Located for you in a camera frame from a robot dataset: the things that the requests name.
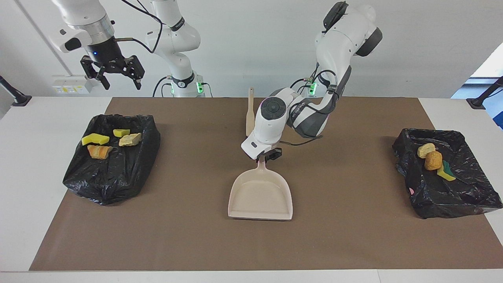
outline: wooden handle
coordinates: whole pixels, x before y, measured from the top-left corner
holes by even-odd
[[[255,128],[255,114],[253,112],[254,90],[248,90],[248,111],[246,112],[246,136],[249,136]]]

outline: green indicator light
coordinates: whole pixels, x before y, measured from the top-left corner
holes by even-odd
[[[196,85],[197,85],[197,91],[199,93],[203,93],[203,91],[204,91],[203,86],[198,82],[196,82]]]
[[[311,86],[309,86],[309,95],[314,96],[314,93],[316,92],[316,83],[312,83]]]

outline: food item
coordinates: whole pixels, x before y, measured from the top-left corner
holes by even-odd
[[[107,159],[108,153],[112,149],[113,149],[113,147],[88,145],[89,155],[91,155],[91,158],[94,158],[94,159]]]
[[[449,163],[445,160],[442,162],[442,166],[437,170],[437,175],[449,182],[456,180],[456,177],[452,175],[451,169],[449,168]]]
[[[130,129],[114,129],[114,136],[123,137],[131,133]]]
[[[92,133],[82,138],[82,145],[85,146],[90,143],[104,145],[108,143],[109,140],[110,138],[106,135]]]
[[[421,146],[417,149],[417,156],[419,156],[419,158],[426,158],[426,155],[430,152],[434,152],[435,151],[435,145],[432,144],[432,143],[429,143],[429,144],[425,144],[424,146]]]
[[[132,134],[128,134],[128,135],[125,135],[123,136],[120,140],[119,140],[119,146],[120,147],[132,147],[132,146],[135,146],[137,144],[139,144],[141,142],[141,133],[132,133]]]
[[[425,168],[432,171],[442,167],[442,154],[434,151],[426,155]]]

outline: brown table surface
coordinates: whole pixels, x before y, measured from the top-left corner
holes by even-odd
[[[155,117],[149,179],[112,206],[67,192],[30,270],[503,268],[484,215],[411,208],[391,145],[403,128],[433,128],[418,99],[343,97],[324,138],[283,146],[268,168],[290,185],[289,222],[227,216],[234,179],[255,167],[240,148],[246,98],[113,98],[106,113]],[[282,139],[302,140],[289,128]]]

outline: black pole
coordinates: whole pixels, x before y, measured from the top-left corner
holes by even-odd
[[[466,101],[468,101],[468,104],[471,106],[473,109],[485,109],[485,107],[482,105],[484,103],[484,100],[489,97],[493,92],[495,92],[499,87],[503,86],[503,76],[499,79],[497,79],[494,84],[492,84],[486,91],[484,91],[479,97],[477,98],[467,98]]]
[[[14,97],[14,103],[12,106],[25,106],[32,98],[31,95],[24,95],[22,92],[11,86],[11,84],[9,84],[2,76],[0,76],[0,84],[11,94],[12,97]]]

